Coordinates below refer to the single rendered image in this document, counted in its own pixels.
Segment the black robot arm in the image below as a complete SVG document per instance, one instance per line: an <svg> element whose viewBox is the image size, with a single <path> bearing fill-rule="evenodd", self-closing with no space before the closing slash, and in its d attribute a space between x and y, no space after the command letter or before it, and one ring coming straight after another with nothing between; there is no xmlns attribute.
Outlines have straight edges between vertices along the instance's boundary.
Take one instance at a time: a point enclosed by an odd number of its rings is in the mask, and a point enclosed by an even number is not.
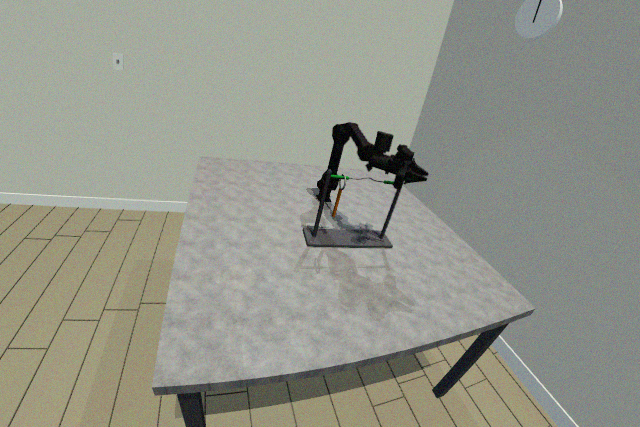
<svg viewBox="0 0 640 427"><path fill-rule="evenodd" d="M336 124L332 130L332 137L334 140L334 144L333 144L327 171L331 169L332 170L331 175L337 175L344 144L350 139L350 137L352 138L352 140L354 140L355 144L358 147L357 153L360 160L369 161L369 163L366 164L368 171L371 171L372 167L383 170L384 163L386 161L386 158L388 157L387 155L384 155L384 154L386 153L386 151L390 152L390 149L391 149L390 146L391 146L393 136L394 135L392 134L384 133L383 131L378 131L375 144L372 145L366 140L366 138L358 128L358 124L350 123L350 122L345 124ZM391 160L391 162L393 162L396 166L401 167L400 165L402 164L400 163L402 163L409 156L411 150L407 148L407 145L400 144L397 147L397 151L398 152L394 156L391 155L393 159L390 158L389 160ZM319 195L316 195L316 197L318 198L319 202L321 200L327 171L322 175L322 178L317 182L317 187L319 188L320 191L319 191ZM336 190L339 180L340 179L330 178L325 202L331 202L329 198L331 190Z"/></svg>

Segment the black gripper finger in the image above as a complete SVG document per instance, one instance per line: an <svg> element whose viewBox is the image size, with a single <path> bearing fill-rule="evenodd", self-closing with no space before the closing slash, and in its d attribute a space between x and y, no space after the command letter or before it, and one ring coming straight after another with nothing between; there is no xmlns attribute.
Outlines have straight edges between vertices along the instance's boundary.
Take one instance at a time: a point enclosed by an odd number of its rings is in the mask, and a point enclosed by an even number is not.
<svg viewBox="0 0 640 427"><path fill-rule="evenodd" d="M410 169L412 169L412 171L414 171L414 172L416 172L416 173L419 173L419 174L421 174L421 175L428 176L428 174L429 174L429 173L427 173L426 171L424 171L423 169L421 169L421 167L419 167L419 166L416 164L416 162L415 162L414 158L413 158L413 160L412 160L412 162L411 162Z"/></svg>
<svg viewBox="0 0 640 427"><path fill-rule="evenodd" d="M422 176L421 174L412 171L412 169L409 169L404 184L412 183L412 182L426 181L426 180L427 180L427 177Z"/></svg>

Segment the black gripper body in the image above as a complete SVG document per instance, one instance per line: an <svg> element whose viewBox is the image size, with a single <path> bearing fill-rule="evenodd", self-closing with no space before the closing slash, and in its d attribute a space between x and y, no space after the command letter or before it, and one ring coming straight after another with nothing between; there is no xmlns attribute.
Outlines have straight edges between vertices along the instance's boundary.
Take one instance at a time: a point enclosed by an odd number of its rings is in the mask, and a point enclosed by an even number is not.
<svg viewBox="0 0 640 427"><path fill-rule="evenodd" d="M410 169L410 165L413 159L415 152L410 151L409 156L400 164L401 167L396 166L393 162L391 162L391 160L389 160L390 158L393 159L391 156L388 156L386 158L386 161L384 163L384 167L383 170L385 171L385 174L393 173L396 174L396 178L394 181L393 186L395 187L395 189L400 190L401 186L402 186L402 182L405 181L408 170Z"/></svg>

